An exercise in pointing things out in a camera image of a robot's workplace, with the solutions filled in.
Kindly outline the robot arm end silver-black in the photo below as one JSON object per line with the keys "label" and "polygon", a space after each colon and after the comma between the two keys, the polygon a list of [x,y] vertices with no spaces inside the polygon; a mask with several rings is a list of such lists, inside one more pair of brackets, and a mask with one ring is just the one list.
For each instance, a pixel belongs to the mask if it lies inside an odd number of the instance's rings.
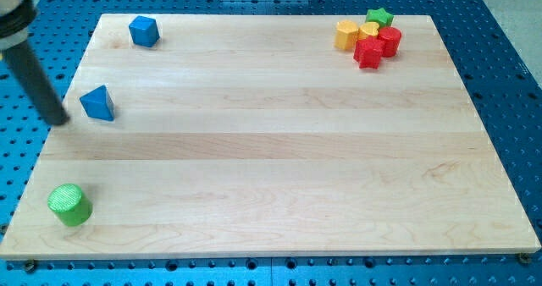
{"label": "robot arm end silver-black", "polygon": [[1,50],[28,38],[28,26],[36,17],[33,0],[1,0]]}

